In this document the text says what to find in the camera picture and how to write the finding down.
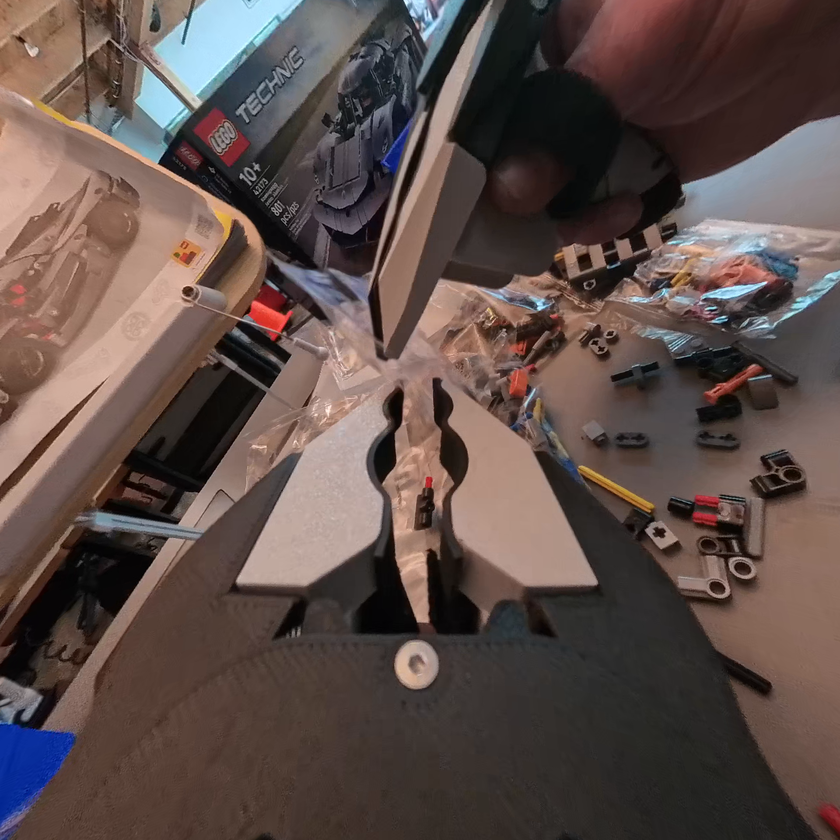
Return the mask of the grey lego chassis assembly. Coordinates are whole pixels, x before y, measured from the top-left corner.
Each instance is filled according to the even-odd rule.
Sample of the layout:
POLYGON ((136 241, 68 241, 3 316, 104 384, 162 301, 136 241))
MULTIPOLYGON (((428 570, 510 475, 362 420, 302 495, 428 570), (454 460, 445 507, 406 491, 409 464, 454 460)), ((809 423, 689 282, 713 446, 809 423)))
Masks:
POLYGON ((572 245, 555 254, 551 271, 572 288, 589 294, 630 277, 659 247, 675 237, 678 225, 672 216, 628 238, 597 245, 572 245))

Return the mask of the light grey lego axle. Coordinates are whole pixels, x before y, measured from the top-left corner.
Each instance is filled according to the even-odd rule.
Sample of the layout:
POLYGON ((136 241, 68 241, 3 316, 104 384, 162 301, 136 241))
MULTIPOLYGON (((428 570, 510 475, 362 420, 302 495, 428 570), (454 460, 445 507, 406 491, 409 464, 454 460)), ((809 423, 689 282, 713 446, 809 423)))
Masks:
POLYGON ((764 552, 766 500, 761 497, 748 499, 742 525, 742 544, 747 556, 760 560, 764 552))

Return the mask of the orange lego pin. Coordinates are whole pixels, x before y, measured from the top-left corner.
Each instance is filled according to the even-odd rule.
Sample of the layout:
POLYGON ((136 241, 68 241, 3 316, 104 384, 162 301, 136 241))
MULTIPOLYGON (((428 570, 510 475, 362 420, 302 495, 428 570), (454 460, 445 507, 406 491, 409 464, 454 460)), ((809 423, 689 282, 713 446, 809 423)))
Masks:
POLYGON ((754 377, 765 374, 764 368, 759 364, 750 364, 744 370, 733 375, 728 380, 714 385, 709 390, 703 393, 704 399, 710 405, 716 405, 724 396, 729 396, 737 391, 741 386, 754 377))

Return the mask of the dark grey long lego axle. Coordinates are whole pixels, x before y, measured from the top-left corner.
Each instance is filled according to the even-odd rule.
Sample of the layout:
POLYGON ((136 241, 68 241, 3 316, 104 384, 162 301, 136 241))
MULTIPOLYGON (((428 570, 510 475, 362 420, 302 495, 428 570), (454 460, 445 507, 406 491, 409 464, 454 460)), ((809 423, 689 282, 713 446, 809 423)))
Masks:
POLYGON ((799 376, 792 371, 789 371, 780 363, 773 361, 766 355, 752 350, 745 343, 735 340, 731 343, 731 347, 740 353, 751 364, 756 364, 765 370, 766 374, 771 375, 777 382, 784 385, 794 386, 799 383, 799 376))

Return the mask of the yellow lego axle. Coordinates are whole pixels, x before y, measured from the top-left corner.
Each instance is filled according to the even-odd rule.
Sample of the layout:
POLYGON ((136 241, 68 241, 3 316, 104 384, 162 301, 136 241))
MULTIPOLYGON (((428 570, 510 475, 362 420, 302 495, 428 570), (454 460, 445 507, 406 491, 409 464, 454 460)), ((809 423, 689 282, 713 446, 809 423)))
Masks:
POLYGON ((608 491, 616 498, 619 498, 638 510, 644 511, 647 514, 652 514, 655 511, 655 504, 640 497, 632 491, 618 485, 615 481, 606 478, 597 473, 593 469, 580 465, 577 471, 581 477, 591 482, 592 484, 608 491))

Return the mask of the black connector with red pins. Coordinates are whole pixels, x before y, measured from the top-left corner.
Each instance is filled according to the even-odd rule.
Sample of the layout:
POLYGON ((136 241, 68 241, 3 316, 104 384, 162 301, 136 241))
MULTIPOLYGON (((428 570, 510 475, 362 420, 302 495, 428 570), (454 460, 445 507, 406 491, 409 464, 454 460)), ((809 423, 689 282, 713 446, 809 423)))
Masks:
POLYGON ((690 520, 697 526, 739 533, 746 522, 747 506, 746 497, 696 495, 692 499, 671 497, 666 508, 672 515, 690 520))

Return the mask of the lego instruction booklet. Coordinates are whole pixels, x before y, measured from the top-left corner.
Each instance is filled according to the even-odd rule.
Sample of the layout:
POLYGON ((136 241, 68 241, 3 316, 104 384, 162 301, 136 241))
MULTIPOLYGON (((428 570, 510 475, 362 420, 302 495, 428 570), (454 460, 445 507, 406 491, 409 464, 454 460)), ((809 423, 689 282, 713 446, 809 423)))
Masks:
POLYGON ((6 480, 243 234, 193 185, 2 89, 1 470, 6 480))

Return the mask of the orange plastic object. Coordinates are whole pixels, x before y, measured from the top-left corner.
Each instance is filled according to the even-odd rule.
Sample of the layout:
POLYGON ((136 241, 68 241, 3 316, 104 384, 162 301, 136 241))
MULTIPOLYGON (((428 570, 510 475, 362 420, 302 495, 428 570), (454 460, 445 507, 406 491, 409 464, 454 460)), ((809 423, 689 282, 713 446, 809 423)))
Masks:
POLYGON ((254 300, 250 305, 248 315, 272 340, 278 340, 288 325, 292 312, 281 312, 259 300, 254 300))

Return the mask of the beige book stand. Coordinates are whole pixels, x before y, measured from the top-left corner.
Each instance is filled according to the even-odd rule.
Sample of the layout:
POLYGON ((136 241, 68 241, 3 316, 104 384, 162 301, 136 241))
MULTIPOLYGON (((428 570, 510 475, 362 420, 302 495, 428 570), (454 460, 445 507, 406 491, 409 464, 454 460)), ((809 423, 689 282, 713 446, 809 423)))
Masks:
MULTIPOLYGON (((211 266, 216 284, 194 285, 218 290, 227 312, 243 314, 265 272, 265 247, 242 213, 207 196, 230 208, 243 234, 211 266)), ((221 315, 186 305, 180 291, 121 365, 2 480, 2 585, 25 577, 62 537, 227 330, 221 315)))

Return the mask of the small clear bag coloured pins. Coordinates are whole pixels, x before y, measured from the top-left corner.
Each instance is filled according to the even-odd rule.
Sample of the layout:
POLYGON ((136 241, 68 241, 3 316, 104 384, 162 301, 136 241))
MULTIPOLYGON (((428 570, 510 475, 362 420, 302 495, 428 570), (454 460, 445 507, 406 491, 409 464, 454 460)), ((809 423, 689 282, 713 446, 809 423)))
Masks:
POLYGON ((708 219, 656 248, 607 302, 658 328, 765 339, 838 281, 838 232, 708 219))

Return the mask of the black lego set box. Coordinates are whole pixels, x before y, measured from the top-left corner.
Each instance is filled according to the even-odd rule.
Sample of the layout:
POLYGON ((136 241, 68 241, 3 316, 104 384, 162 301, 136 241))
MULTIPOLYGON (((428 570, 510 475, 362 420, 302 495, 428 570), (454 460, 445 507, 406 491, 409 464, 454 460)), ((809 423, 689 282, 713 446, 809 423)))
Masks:
POLYGON ((363 274, 425 52, 405 2, 298 2, 188 117, 160 164, 239 209, 270 248, 363 274))

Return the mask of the person's right hand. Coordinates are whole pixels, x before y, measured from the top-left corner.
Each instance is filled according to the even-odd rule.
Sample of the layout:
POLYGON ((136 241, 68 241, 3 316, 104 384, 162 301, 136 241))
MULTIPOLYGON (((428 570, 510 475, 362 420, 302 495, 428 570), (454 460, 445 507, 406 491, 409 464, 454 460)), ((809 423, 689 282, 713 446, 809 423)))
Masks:
POLYGON ((839 113, 839 3, 567 1, 540 49, 653 137, 682 182, 839 113))

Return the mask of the clear bag of pieces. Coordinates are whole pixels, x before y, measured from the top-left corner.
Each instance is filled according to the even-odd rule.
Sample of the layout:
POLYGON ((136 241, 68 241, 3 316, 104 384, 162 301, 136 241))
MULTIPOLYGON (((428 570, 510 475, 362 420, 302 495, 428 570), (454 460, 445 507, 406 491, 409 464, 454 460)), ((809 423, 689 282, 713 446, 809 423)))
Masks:
POLYGON ((452 487, 439 461, 431 380, 441 375, 462 386, 481 407, 525 439, 536 453, 549 455, 582 477, 548 418, 535 384, 521 400, 506 396, 508 376, 524 370, 526 354, 516 349, 534 327, 549 333, 549 354, 562 337, 563 312, 554 300, 529 288, 485 291, 444 281, 433 294, 402 355, 383 362, 375 353, 368 302, 368 280, 336 269, 305 269, 269 255, 269 267, 292 291, 307 293, 316 327, 314 344, 329 351, 308 404, 273 419, 249 440, 245 487, 250 490, 288 455, 337 423, 375 393, 393 384, 405 387, 403 425, 395 441, 395 470, 385 481, 392 498, 396 561, 415 617, 430 623, 427 555, 438 551, 442 500, 452 487), (417 495, 426 476, 434 479, 436 510, 430 529, 413 529, 417 495))

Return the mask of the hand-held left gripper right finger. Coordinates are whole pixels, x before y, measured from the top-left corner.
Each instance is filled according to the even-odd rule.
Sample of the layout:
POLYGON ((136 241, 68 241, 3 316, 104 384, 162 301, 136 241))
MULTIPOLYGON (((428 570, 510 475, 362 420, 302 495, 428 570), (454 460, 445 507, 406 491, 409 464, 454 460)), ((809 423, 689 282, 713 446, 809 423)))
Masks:
POLYGON ((550 479, 557 465, 456 385, 433 380, 441 466, 440 551, 429 615, 440 634, 557 634, 553 600, 598 580, 550 479))

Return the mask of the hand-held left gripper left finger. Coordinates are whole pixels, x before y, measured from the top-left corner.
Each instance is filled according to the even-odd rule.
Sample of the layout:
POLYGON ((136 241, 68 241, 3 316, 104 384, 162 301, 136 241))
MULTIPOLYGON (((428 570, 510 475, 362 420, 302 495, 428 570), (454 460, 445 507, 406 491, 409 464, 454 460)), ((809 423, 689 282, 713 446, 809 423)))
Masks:
POLYGON ((239 591, 333 602, 363 633, 417 630, 384 488, 403 405, 402 387, 375 393, 283 460, 279 496, 238 573, 239 591))

